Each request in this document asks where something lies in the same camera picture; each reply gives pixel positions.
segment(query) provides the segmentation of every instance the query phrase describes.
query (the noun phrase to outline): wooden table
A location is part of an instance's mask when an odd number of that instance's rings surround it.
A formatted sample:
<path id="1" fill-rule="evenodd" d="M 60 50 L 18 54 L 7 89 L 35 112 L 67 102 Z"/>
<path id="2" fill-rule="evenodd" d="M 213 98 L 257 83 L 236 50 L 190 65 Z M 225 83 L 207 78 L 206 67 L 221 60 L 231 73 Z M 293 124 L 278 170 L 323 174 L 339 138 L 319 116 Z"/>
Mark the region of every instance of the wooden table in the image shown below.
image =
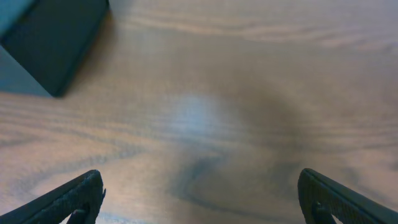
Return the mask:
<path id="1" fill-rule="evenodd" d="M 0 94 L 0 213 L 98 169 L 98 223 L 303 223 L 304 167 L 398 210 L 392 1 L 111 7 L 64 98 Z"/>

